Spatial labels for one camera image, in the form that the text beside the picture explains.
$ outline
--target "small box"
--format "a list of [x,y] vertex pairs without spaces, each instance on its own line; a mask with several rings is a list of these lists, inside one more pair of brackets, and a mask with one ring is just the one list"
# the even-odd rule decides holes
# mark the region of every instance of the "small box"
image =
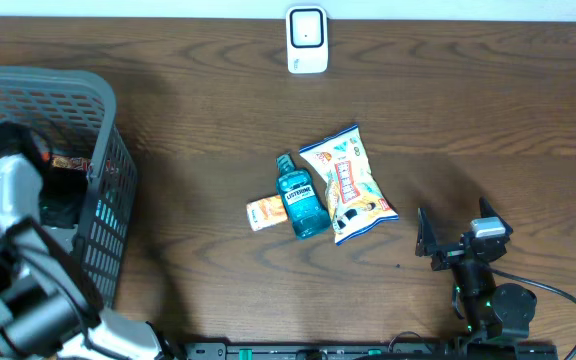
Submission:
[[253,201],[246,205],[248,222],[253,231],[258,231],[288,220],[286,209],[279,195]]

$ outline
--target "laundry basket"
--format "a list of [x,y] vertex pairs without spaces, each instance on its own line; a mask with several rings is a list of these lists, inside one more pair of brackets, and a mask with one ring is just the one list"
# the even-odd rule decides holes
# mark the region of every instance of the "laundry basket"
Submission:
[[72,238],[81,263],[112,307],[135,196],[135,164],[115,127],[115,96],[85,71],[0,67],[0,122],[46,134],[56,155],[91,159],[88,187]]

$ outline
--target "mouthwash bottle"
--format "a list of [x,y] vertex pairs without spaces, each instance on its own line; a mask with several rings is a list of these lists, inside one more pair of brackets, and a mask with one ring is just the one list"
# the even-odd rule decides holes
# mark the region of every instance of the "mouthwash bottle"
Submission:
[[326,231],[330,226],[330,217],[319,202],[310,174],[304,169],[295,169],[290,154],[278,157],[277,167],[277,193],[281,196],[297,238],[303,240]]

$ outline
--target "white baseboard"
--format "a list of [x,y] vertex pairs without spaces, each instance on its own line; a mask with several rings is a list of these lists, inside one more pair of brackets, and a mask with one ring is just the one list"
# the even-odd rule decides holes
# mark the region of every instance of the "white baseboard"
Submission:
[[0,0],[0,16],[281,19],[296,4],[331,19],[576,21],[576,0]]

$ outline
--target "white device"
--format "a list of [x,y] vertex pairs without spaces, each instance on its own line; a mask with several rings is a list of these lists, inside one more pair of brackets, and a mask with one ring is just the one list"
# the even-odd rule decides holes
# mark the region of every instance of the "white device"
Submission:
[[286,13],[288,70],[314,74],[328,67],[328,25],[321,6],[294,6]]
[[[91,342],[133,360],[157,359],[157,355],[161,353],[159,339],[148,324],[128,320],[108,308],[104,308],[99,317],[101,324],[88,333]],[[86,348],[82,334],[68,340],[58,355],[60,358],[112,360],[104,354]]]

